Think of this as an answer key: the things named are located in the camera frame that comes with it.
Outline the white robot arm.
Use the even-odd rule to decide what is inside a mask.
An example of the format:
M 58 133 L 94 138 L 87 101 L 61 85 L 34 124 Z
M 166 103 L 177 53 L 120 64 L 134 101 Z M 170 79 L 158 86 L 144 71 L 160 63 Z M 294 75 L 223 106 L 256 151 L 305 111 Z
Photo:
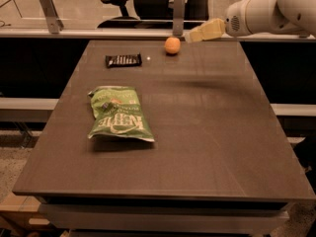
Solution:
M 316 0 L 241 0 L 230 5 L 225 19 L 212 19 L 185 34 L 187 42 L 215 40 L 223 34 L 316 37 Z

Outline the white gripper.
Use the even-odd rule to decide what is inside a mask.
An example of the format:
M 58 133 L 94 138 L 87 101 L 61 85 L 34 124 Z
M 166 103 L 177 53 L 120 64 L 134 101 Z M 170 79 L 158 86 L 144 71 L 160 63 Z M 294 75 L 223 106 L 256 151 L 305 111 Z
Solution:
M 250 0 L 241 0 L 230 5 L 225 14 L 225 23 L 221 19 L 212 19 L 185 33 L 186 42 L 219 39 L 225 33 L 232 37 L 248 36 L 251 32 L 246 23 L 246 11 Z

